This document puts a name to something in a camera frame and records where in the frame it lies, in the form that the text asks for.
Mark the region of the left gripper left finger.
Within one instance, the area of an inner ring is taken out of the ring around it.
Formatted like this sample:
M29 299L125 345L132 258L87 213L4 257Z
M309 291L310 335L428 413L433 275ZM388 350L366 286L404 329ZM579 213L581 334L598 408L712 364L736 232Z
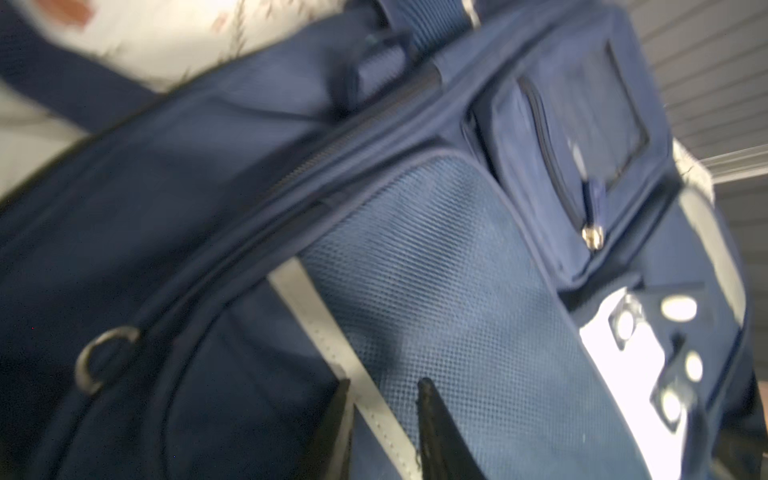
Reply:
M339 382L298 467L299 479L347 480L353 432L351 381Z

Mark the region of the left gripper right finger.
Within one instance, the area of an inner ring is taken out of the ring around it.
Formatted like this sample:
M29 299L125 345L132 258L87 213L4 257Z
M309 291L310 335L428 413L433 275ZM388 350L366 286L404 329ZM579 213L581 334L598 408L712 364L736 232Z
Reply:
M417 386L423 479L485 480L435 384L429 378L422 378Z

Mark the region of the navy blue student backpack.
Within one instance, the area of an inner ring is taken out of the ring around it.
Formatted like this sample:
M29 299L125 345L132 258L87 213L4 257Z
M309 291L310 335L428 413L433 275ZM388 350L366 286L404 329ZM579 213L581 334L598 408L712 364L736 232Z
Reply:
M757 479L722 217L627 12L356 1L165 95L1 5L87 137L1 204L1 475L423 479L418 381L486 479Z

